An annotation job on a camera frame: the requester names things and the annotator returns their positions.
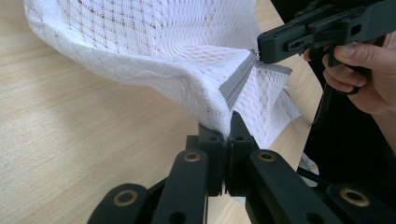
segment wooden table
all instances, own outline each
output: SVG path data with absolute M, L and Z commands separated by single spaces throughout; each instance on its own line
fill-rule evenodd
M 263 30 L 281 24 L 259 0 Z M 271 145 L 297 167 L 320 98 L 307 63 L 282 62 L 302 112 Z M 105 80 L 64 57 L 27 25 L 21 0 L 0 7 L 0 223 L 85 223 L 122 183 L 165 178 L 197 121 L 148 87 Z M 244 205 L 209 199 L 208 223 L 249 223 Z

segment human hand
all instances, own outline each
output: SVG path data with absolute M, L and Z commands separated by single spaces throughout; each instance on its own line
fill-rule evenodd
M 329 67 L 329 55 L 322 59 L 326 67 L 323 76 L 330 86 L 343 92 L 360 87 L 358 93 L 348 97 L 365 113 L 380 115 L 396 112 L 396 32 L 378 38 L 374 44 L 337 46 L 334 57 L 344 64 Z M 368 68 L 371 74 L 365 76 L 346 64 Z

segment screw hole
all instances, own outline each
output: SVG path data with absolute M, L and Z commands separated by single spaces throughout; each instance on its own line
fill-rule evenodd
M 201 159 L 201 156 L 196 152 L 190 152 L 184 155 L 185 161 L 198 161 Z
M 297 48 L 299 48 L 303 43 L 304 43 L 304 41 L 295 42 L 294 44 L 291 45 L 290 49 L 297 49 Z
M 276 160 L 276 156 L 269 153 L 269 152 L 260 152 L 259 153 L 259 159 L 261 161 L 275 161 Z
M 126 189 L 114 196 L 113 203 L 118 207 L 128 206 L 136 201 L 137 196 L 137 191 L 133 189 Z
M 344 200 L 356 206 L 365 207 L 370 204 L 369 199 L 357 190 L 341 189 L 340 194 Z
M 357 35 L 360 32 L 361 32 L 361 24 L 352 27 L 352 29 L 350 30 L 350 35 L 352 36 Z

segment black plastic part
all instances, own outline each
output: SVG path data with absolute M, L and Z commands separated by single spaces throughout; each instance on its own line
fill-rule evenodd
M 283 22 L 287 23 L 295 18 L 296 11 L 306 8 L 310 0 L 271 0 Z
M 252 150 L 259 149 L 253 136 L 250 135 L 242 117 L 233 112 L 229 149 L 227 150 L 226 190 L 232 196 L 246 196 L 249 186 L 247 160 Z
M 304 11 L 289 21 L 258 37 L 260 60 L 277 63 L 305 49 L 331 45 L 366 42 L 396 30 L 396 1 L 354 1 L 354 4 L 334 5 Z M 329 52 L 329 66 L 339 64 Z
M 345 223 L 396 222 L 396 212 L 374 195 L 350 184 L 332 185 L 327 190 L 329 203 Z
M 311 50 L 309 50 L 309 59 L 310 60 L 315 60 L 315 59 L 321 60 L 323 58 L 323 56 L 328 53 L 326 51 L 327 50 L 324 50 L 323 47 L 319 47 L 317 49 L 311 49 Z
M 207 166 L 201 150 L 177 154 L 151 223 L 206 223 Z
M 155 211 L 158 205 L 158 201 L 163 194 L 163 188 L 165 187 L 167 178 L 163 179 L 162 181 L 158 182 L 154 186 L 148 189 L 148 202 L 149 207 L 152 211 Z
M 140 185 L 123 184 L 105 196 L 91 214 L 88 223 L 149 223 L 150 218 L 148 191 Z
M 186 150 L 189 149 L 199 149 L 199 136 L 198 135 L 188 135 L 186 141 Z
M 274 151 L 252 151 L 248 173 L 275 223 L 341 223 Z
M 224 161 L 224 138 L 221 133 L 207 129 L 204 125 L 199 125 L 199 149 L 206 153 L 208 157 L 208 196 L 218 196 L 221 194 L 223 179 Z
M 297 168 L 297 174 L 302 177 L 305 177 L 307 179 L 310 179 L 325 188 L 329 187 L 332 184 L 331 181 L 326 180 L 323 177 L 320 177 L 319 175 L 316 175 L 316 174 L 314 174 L 310 171 L 307 171 L 301 167 Z
M 260 193 L 255 187 L 249 189 L 245 201 L 248 218 L 252 224 L 271 224 L 275 223 L 265 202 L 262 200 Z

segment white cloth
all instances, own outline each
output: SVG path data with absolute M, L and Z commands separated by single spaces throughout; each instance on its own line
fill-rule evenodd
M 32 31 L 95 74 L 149 85 L 228 135 L 232 110 L 268 147 L 299 113 L 288 76 L 253 68 L 234 108 L 219 87 L 257 48 L 255 1 L 24 0 Z

